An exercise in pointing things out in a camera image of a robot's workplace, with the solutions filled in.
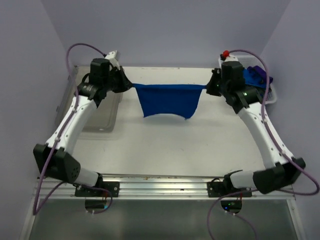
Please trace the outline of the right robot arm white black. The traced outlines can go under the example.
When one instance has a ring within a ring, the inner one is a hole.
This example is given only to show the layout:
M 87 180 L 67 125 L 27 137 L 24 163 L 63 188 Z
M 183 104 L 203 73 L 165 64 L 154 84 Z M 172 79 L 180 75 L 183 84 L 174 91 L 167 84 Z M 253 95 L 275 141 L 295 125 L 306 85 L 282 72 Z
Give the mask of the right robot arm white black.
M 257 171 L 236 170 L 226 174 L 221 188 L 227 196 L 235 196 L 240 190 L 257 189 L 268 194 L 295 183 L 306 167 L 302 158 L 295 158 L 286 146 L 277 149 L 269 136 L 265 124 L 269 117 L 262 113 L 263 99 L 254 86 L 247 85 L 244 67 L 237 60 L 220 61 L 219 68 L 212 70 L 206 92 L 212 96 L 223 96 L 226 103 L 245 123 L 262 157 L 264 169 Z

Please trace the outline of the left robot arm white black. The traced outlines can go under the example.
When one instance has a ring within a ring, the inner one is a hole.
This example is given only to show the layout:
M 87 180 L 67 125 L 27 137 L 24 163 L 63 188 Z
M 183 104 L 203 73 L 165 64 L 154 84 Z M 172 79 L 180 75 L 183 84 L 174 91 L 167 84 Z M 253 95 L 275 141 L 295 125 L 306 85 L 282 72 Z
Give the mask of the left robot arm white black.
M 99 181 L 99 173 L 81 167 L 73 157 L 74 148 L 85 124 L 107 93 L 123 93 L 132 87 L 133 84 L 114 56 L 93 59 L 90 71 L 77 85 L 60 125 L 45 144 L 37 144 L 33 149 L 40 177 L 85 185 L 92 196 L 101 195 L 104 184 Z

